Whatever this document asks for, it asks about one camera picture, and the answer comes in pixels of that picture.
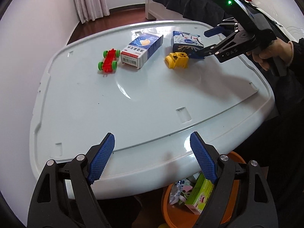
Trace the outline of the person's right hand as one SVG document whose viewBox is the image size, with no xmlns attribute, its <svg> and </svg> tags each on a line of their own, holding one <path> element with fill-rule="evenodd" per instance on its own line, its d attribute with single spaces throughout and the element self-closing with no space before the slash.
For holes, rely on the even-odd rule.
<svg viewBox="0 0 304 228">
<path fill-rule="evenodd" d="M 277 38 L 274 42 L 261 51 L 259 54 L 254 54 L 252 51 L 246 53 L 248 56 L 252 55 L 253 60 L 257 62 L 265 71 L 271 69 L 270 64 L 266 61 L 268 58 L 279 57 L 285 64 L 289 66 L 294 56 L 294 46 L 291 41 L 285 43 L 283 40 Z"/>
</svg>

